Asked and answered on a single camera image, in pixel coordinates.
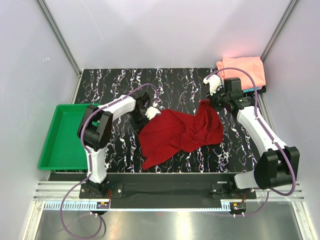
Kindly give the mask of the red t shirt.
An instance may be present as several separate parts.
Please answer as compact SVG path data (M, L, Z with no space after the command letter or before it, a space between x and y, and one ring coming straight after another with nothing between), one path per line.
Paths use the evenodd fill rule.
M210 101L202 100L195 115L164 109L138 134L147 170L170 159L179 151L188 153L223 141L224 126Z

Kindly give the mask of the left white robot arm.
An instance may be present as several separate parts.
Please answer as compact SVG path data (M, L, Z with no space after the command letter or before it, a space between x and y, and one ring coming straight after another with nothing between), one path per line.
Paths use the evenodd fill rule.
M113 122L128 114L133 129L139 133L149 122L147 109L150 106L148 93L139 91L121 95L108 104L86 107L77 130L88 167L86 177L81 180L81 193L92 198L104 198L111 193L105 169L105 148L111 138Z

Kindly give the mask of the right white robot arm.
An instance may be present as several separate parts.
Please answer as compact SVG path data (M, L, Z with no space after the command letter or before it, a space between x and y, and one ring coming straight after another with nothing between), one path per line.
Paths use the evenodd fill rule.
M300 152L279 139L264 120L252 96L242 91L241 80L230 78L222 81L216 74L204 78L209 87L207 98L217 110L227 110L249 134L258 149L260 158L252 171L238 173L227 185L228 195L239 198L245 189L275 190L291 185L289 195L296 188Z

